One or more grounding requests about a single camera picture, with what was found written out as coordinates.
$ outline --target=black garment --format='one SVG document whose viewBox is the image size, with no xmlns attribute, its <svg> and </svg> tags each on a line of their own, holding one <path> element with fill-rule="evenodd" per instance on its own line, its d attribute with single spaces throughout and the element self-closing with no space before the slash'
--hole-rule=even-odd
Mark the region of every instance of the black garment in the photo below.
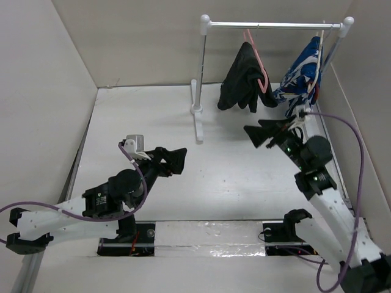
<svg viewBox="0 0 391 293">
<path fill-rule="evenodd" d="M 241 109 L 249 105 L 250 111 L 256 113 L 258 95 L 266 107 L 277 107 L 270 82 L 266 93 L 262 93 L 258 85 L 258 78 L 261 79 L 262 84 L 265 83 L 265 77 L 251 44 L 244 42 L 221 85 L 217 107 L 220 110 L 227 110 L 237 103 Z"/>
</svg>

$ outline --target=white wall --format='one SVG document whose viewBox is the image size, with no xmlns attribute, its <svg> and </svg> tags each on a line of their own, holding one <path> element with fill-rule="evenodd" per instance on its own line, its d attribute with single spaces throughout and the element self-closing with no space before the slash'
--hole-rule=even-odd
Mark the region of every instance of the white wall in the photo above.
<svg viewBox="0 0 391 293">
<path fill-rule="evenodd" d="M 367 147 L 363 185 L 364 216 L 378 244 L 391 252 L 391 99 L 389 11 L 391 2 L 355 0 L 348 15 L 354 26 L 322 81 L 320 106 L 357 123 Z M 356 202 L 359 149 L 352 132 L 326 121 L 349 196 Z"/>
<path fill-rule="evenodd" d="M 55 203 L 89 120 L 97 88 L 49 0 L 0 9 L 0 206 Z M 0 215 L 0 237 L 14 232 Z M 0 246 L 9 292 L 21 257 Z"/>
<path fill-rule="evenodd" d="M 351 0 L 53 0 L 99 87 L 188 84 L 197 74 L 199 19 L 341 22 Z M 279 82 L 313 32 L 253 34 L 268 74 Z M 221 82 L 243 42 L 241 30 L 211 31 L 205 81 Z"/>
</svg>

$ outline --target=pink hanger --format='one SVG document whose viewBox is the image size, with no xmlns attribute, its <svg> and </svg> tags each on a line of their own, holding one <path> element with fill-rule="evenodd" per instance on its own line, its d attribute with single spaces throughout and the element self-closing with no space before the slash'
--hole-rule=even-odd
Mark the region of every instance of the pink hanger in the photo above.
<svg viewBox="0 0 391 293">
<path fill-rule="evenodd" d="M 262 61 L 261 61 L 261 58 L 259 57 L 258 55 L 258 51 L 257 51 L 257 47 L 255 46 L 255 43 L 252 39 L 252 36 L 251 36 L 251 33 L 250 33 L 250 30 L 247 29 L 247 33 L 249 34 L 249 38 L 250 38 L 250 43 L 251 43 L 251 46 L 252 46 L 252 49 L 254 50 L 254 53 L 255 53 L 255 57 L 257 58 L 257 61 L 259 63 L 259 66 L 261 68 L 261 71 L 263 73 L 263 76 L 265 77 L 265 84 L 263 85 L 261 80 L 258 78 L 258 84 L 259 84 L 259 87 L 261 88 L 261 92 L 262 93 L 266 93 L 267 89 L 268 89 L 268 84 L 269 84 L 269 78 L 268 78 L 268 74 L 266 73 L 266 70 L 265 68 L 263 67 L 263 64 L 262 64 Z M 246 42 L 247 39 L 246 39 L 246 31 L 243 32 L 243 37 L 244 37 L 244 41 Z"/>
</svg>

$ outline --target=rack foot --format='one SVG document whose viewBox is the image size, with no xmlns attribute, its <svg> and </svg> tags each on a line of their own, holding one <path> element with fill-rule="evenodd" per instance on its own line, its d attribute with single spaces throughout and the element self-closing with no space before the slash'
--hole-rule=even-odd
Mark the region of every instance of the rack foot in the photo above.
<svg viewBox="0 0 391 293">
<path fill-rule="evenodd" d="M 195 139 L 198 142 L 203 142 L 203 129 L 202 129 L 202 106 L 200 105 L 200 109 L 194 109 L 194 101 L 196 98 L 196 85 L 197 81 L 195 79 L 191 80 L 190 88 L 191 88 L 191 98 L 193 104 L 191 105 L 190 112 L 194 116 L 194 127 L 195 127 Z"/>
</svg>

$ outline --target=cable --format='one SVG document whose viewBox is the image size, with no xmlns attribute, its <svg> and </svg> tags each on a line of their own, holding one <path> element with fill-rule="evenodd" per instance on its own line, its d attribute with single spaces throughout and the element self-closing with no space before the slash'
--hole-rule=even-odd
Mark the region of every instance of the cable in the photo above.
<svg viewBox="0 0 391 293">
<path fill-rule="evenodd" d="M 134 238 L 134 240 L 133 240 L 133 242 L 132 242 L 132 247 L 131 247 L 131 249 L 130 249 L 129 256 L 131 256 L 131 255 L 132 255 L 132 252 L 135 251 L 134 246 L 135 246 L 135 244 L 136 244 L 136 242 L 137 242 L 139 236 L 140 236 L 140 231 L 137 232 L 136 237 Z"/>
<path fill-rule="evenodd" d="M 61 208 L 58 208 L 57 206 L 54 206 L 54 205 L 48 204 L 48 203 L 40 203 L 40 202 L 37 202 L 37 201 L 19 201 L 17 203 L 11 203 L 11 204 L 8 204 L 7 206 L 4 206 L 3 208 L 0 209 L 0 213 L 4 212 L 6 209 L 13 208 L 14 206 L 24 206 L 24 205 L 30 205 L 31 206 L 31 205 L 33 205 L 33 206 L 42 206 L 44 208 L 52 209 L 54 211 L 60 211 L 64 215 L 67 215 L 67 216 L 69 216 L 71 218 L 74 218 L 74 219 L 77 219 L 77 220 L 81 220 L 81 221 L 85 221 L 85 222 L 113 222 L 113 221 L 119 221 L 119 220 L 123 220 L 123 219 L 125 219 L 127 217 L 130 217 L 135 212 L 137 212 L 143 206 L 145 201 L 147 200 L 147 197 L 148 197 L 147 182 L 145 181 L 145 177 L 142 174 L 138 164 L 125 151 L 125 149 L 122 147 L 121 143 L 118 144 L 118 147 L 120 148 L 121 152 L 125 155 L 125 157 L 128 158 L 128 160 L 133 164 L 133 166 L 136 169 L 136 171 L 138 172 L 138 174 L 140 174 L 141 179 L 142 179 L 142 185 L 144 187 L 144 197 L 142 198 L 142 201 L 131 212 L 128 212 L 128 213 L 126 213 L 124 215 L 121 215 L 121 216 L 115 217 L 115 218 L 111 218 L 111 219 L 93 219 L 93 218 L 83 217 L 82 215 L 73 214 L 71 212 L 65 211 L 65 210 L 63 210 Z M 3 243 L 3 244 L 7 243 L 7 241 L 5 241 L 3 239 L 0 239 L 0 242 Z"/>
<path fill-rule="evenodd" d="M 317 113 L 317 112 L 308 112 L 306 114 L 334 118 L 334 119 L 337 119 L 337 120 L 343 122 L 344 124 L 348 125 L 350 127 L 350 129 L 352 129 L 354 135 L 356 136 L 356 139 L 357 139 L 357 141 L 359 143 L 359 147 L 360 147 L 361 162 L 360 162 L 359 183 L 358 183 L 358 187 L 357 187 L 357 203 L 356 203 L 357 209 L 356 209 L 356 217 L 354 219 L 353 236 L 352 236 L 352 241 L 351 241 L 348 257 L 346 258 L 345 264 L 343 265 L 342 270 L 341 270 L 340 274 L 338 275 L 337 282 L 330 289 L 323 289 L 320 286 L 320 273 L 322 271 L 324 263 L 326 262 L 325 260 L 319 266 L 318 273 L 316 274 L 316 285 L 318 286 L 319 291 L 322 293 L 330 293 L 330 292 L 334 291 L 339 285 L 341 285 L 341 282 L 343 281 L 343 279 L 346 275 L 346 272 L 348 271 L 350 260 L 353 257 L 354 248 L 356 246 L 357 229 L 359 227 L 359 220 L 360 220 L 360 213 L 361 213 L 361 190 L 362 190 L 362 178 L 364 175 L 364 145 L 361 140 L 360 133 L 349 121 L 347 121 L 343 118 L 340 118 L 338 116 L 331 115 L 331 114 L 323 114 L 323 113 Z"/>
<path fill-rule="evenodd" d="M 325 260 L 323 260 L 323 261 L 314 261 L 312 259 L 305 258 L 305 257 L 303 257 L 301 255 L 298 255 L 298 254 L 293 253 L 292 251 L 290 251 L 290 249 L 296 249 L 296 250 L 304 252 L 304 253 L 306 253 L 308 255 L 312 255 L 308 250 L 306 250 L 304 248 L 301 248 L 301 247 L 295 247 L 295 246 L 283 246 L 283 247 L 281 247 L 281 246 L 277 246 L 276 248 L 285 250 L 287 253 L 289 253 L 289 254 L 291 254 L 293 256 L 296 256 L 296 257 L 302 259 L 303 261 L 312 262 L 313 264 L 322 264 L 323 262 L 324 262 L 324 264 L 327 264 Z"/>
<path fill-rule="evenodd" d="M 259 236 L 261 236 L 261 234 L 263 234 L 263 233 L 264 233 L 263 231 L 262 231 L 261 233 L 259 233 L 258 239 L 261 240 L 261 241 L 263 241 L 263 242 L 266 242 L 264 239 L 262 239 L 261 237 L 259 237 Z"/>
<path fill-rule="evenodd" d="M 291 132 L 293 133 L 294 136 L 296 136 L 296 137 L 298 137 L 299 139 L 301 139 L 301 141 L 304 140 L 304 132 L 303 132 L 303 130 L 302 130 L 300 127 L 292 128 L 292 129 L 291 129 Z"/>
</svg>

